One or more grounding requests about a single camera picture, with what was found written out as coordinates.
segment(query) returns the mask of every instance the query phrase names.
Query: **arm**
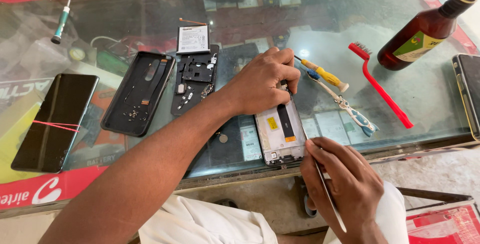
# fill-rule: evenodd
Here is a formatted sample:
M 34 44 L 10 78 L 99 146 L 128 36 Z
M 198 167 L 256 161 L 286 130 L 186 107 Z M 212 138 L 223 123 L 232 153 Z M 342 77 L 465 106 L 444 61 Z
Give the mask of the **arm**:
M 276 89 L 300 72 L 293 51 L 271 48 L 219 91 L 125 153 L 57 216 L 39 243 L 125 243 L 174 191 L 208 138 L 228 119 L 288 103 Z
M 307 155 L 300 171 L 307 185 L 308 207 L 320 212 L 344 244 L 387 244 L 375 223 L 375 212 L 384 193 L 383 180 L 365 158 L 351 146 L 342 146 L 325 137 L 307 140 L 305 146 Z M 346 233 L 323 192 L 315 160 L 325 167 L 331 178 L 326 184 L 345 224 Z

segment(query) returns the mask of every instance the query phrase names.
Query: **bottle label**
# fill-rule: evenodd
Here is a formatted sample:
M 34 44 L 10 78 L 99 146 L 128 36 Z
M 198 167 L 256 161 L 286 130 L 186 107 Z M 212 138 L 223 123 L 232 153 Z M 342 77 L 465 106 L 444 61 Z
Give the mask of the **bottle label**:
M 403 61 L 413 62 L 432 50 L 436 45 L 445 39 L 434 39 L 418 31 L 413 37 L 405 42 L 399 49 L 393 52 L 393 55 Z

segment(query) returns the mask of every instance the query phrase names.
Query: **red wire brush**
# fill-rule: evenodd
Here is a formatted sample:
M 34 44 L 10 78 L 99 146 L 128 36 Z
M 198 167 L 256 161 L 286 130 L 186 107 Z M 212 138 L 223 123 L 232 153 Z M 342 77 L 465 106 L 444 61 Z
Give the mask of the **red wire brush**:
M 359 42 L 351 43 L 348 46 L 348 48 L 350 50 L 352 50 L 354 53 L 356 53 L 363 60 L 365 60 L 365 62 L 363 62 L 363 68 L 362 68 L 363 75 L 365 75 L 367 80 L 372 84 L 372 86 L 375 88 L 375 90 L 378 92 L 378 94 L 380 94 L 381 97 L 385 100 L 385 102 L 387 102 L 388 106 L 390 106 L 390 108 L 392 108 L 393 112 L 400 119 L 400 121 L 403 123 L 405 128 L 410 129 L 411 127 L 413 127 L 413 124 L 410 122 L 410 120 L 407 117 L 407 115 L 405 114 L 405 112 L 402 111 L 402 109 L 400 109 L 400 107 L 395 103 L 395 101 L 393 101 L 393 99 L 390 97 L 390 95 L 387 94 L 387 92 L 385 92 L 383 87 L 381 87 L 381 85 L 378 84 L 378 82 L 375 80 L 375 78 L 372 77 L 372 75 L 370 75 L 370 73 L 368 72 L 368 68 L 367 68 L 368 67 L 368 60 L 370 60 L 370 54 L 372 54 L 370 52 L 370 50 L 367 49 L 367 47 L 365 47 L 365 45 L 363 45 Z

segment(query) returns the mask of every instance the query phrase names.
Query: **yellow screwdriver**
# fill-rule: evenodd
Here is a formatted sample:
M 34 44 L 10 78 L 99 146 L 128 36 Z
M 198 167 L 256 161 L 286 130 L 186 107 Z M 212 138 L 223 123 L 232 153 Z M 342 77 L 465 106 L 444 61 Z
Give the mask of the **yellow screwdriver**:
M 345 92 L 345 90 L 347 90 L 347 88 L 349 87 L 348 83 L 340 81 L 340 79 L 337 78 L 335 75 L 333 75 L 332 73 L 326 72 L 324 69 L 315 65 L 314 63 L 311 63 L 310 61 L 308 61 L 306 59 L 301 59 L 300 57 L 297 57 L 297 56 L 295 56 L 295 58 L 300 60 L 300 62 L 304 66 L 306 66 L 308 69 L 313 69 L 316 73 L 318 73 L 318 75 L 320 75 L 329 84 L 338 87 L 340 92 L 342 92 L 342 93 Z

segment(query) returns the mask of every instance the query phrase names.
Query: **bottle cap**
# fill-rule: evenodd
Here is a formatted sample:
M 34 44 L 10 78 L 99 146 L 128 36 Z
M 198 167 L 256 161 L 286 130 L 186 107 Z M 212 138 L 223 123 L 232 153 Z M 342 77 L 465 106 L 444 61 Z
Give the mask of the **bottle cap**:
M 447 0 L 438 9 L 440 14 L 447 18 L 456 18 L 470 8 L 477 0 Z

